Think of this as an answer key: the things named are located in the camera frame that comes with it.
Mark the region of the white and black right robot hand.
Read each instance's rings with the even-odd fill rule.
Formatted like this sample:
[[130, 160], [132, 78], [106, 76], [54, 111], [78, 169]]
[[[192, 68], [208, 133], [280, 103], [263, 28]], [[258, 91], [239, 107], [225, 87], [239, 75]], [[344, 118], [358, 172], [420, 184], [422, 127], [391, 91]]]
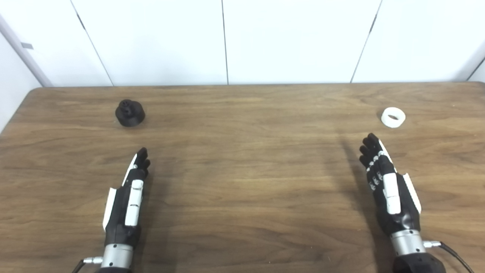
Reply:
[[359, 150], [383, 232], [420, 231], [422, 206], [409, 174], [397, 171], [383, 142], [373, 133], [363, 139]]

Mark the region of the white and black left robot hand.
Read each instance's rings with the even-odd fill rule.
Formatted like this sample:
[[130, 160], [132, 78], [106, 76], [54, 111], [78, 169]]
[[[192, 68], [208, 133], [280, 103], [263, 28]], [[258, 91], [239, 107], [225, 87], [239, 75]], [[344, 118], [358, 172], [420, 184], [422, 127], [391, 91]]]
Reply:
[[139, 223], [144, 197], [144, 182], [149, 175], [147, 148], [132, 158], [121, 187], [110, 188], [103, 218], [104, 245], [128, 245], [135, 249], [140, 241]]

